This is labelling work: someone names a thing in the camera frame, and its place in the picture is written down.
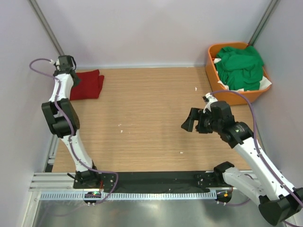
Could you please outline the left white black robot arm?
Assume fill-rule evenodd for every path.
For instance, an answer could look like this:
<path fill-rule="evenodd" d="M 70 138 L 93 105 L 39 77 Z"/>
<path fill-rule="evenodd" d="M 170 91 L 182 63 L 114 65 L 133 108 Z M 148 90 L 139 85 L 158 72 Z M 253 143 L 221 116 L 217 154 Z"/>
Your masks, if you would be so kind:
<path fill-rule="evenodd" d="M 96 189 L 100 177 L 81 141 L 80 120 L 70 101 L 71 89 L 80 82 L 76 62 L 72 56 L 62 55 L 52 64 L 54 88 L 49 101 L 42 104 L 43 114 L 50 132 L 62 140 L 75 163 L 74 182 L 82 188 Z"/>

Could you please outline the red t shirt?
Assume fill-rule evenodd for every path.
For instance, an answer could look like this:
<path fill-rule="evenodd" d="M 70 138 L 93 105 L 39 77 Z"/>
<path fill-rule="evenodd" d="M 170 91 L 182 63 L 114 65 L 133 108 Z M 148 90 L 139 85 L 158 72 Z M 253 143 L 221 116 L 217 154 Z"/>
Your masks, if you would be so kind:
<path fill-rule="evenodd" d="M 71 89 L 70 100 L 98 99 L 101 93 L 104 75 L 99 70 L 77 72 L 80 82 Z"/>

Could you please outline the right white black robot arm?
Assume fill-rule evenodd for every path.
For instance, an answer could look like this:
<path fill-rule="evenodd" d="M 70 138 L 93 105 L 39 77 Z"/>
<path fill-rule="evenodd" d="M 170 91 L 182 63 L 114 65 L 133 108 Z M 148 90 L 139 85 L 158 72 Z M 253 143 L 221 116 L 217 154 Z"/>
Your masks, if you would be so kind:
<path fill-rule="evenodd" d="M 224 162 L 214 168 L 213 181 L 218 187 L 236 187 L 257 206 L 271 225 L 285 221 L 303 207 L 303 190 L 296 188 L 275 167 L 261 149 L 253 131 L 244 122 L 237 122 L 225 101 L 209 101 L 204 109 L 191 108 L 181 128 L 208 134 L 216 132 L 251 167 L 257 180 L 252 180 L 234 165 Z"/>

